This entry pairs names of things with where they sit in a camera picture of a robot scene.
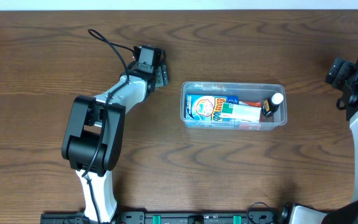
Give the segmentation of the red Panadol ActiFast box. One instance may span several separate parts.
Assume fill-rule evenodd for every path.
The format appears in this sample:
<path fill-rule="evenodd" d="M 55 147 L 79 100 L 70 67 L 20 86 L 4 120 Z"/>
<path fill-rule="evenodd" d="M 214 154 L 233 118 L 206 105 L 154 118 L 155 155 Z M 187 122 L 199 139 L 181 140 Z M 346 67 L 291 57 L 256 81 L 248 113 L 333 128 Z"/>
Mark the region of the red Panadol ActiFast box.
<path fill-rule="evenodd" d="M 252 106 L 260 108 L 262 106 L 261 102 L 250 102 L 250 101 L 239 101 L 240 105 Z"/>

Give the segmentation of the blue Kool Fever box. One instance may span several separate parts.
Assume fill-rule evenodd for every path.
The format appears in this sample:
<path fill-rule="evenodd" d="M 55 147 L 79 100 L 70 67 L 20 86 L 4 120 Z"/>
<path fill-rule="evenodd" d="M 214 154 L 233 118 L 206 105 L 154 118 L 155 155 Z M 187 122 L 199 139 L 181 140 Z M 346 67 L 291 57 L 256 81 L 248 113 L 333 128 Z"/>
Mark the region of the blue Kool Fever box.
<path fill-rule="evenodd" d="M 196 121 L 222 121 L 224 103 L 238 104 L 237 96 L 186 95 L 185 118 Z"/>

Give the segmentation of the dark bottle white cap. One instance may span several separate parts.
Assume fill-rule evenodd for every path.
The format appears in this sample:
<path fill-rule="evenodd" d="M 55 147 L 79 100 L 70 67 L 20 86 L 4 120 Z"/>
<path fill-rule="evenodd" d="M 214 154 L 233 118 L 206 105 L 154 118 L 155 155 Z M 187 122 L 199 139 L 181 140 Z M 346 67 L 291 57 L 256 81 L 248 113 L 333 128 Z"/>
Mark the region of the dark bottle white cap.
<path fill-rule="evenodd" d="M 281 93 L 275 93 L 271 98 L 262 102 L 262 113 L 266 117 L 271 117 L 279 108 L 280 103 L 284 100 Z"/>

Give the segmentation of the white green Panadol box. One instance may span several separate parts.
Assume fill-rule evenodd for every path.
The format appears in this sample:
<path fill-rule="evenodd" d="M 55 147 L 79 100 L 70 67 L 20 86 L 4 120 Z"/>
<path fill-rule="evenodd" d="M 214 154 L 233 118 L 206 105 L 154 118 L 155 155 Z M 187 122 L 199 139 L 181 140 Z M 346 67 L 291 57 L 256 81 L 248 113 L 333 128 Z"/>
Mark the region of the white green Panadol box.
<path fill-rule="evenodd" d="M 259 107 L 223 103 L 220 118 L 258 123 L 260 121 L 260 113 L 261 108 Z"/>

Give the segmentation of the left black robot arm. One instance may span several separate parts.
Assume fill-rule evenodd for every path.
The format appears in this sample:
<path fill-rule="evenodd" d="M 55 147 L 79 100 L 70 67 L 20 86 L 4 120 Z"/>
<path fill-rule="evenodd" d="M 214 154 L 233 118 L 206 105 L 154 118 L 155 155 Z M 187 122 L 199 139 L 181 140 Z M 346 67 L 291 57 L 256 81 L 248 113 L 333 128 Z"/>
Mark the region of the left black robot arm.
<path fill-rule="evenodd" d="M 117 201 L 112 170 L 121 153 L 126 114 L 167 83 L 165 63 L 152 67 L 131 62 L 106 92 L 75 98 L 63 138 L 62 157 L 69 161 L 83 188 L 85 210 L 71 216 L 76 223 L 113 223 Z"/>

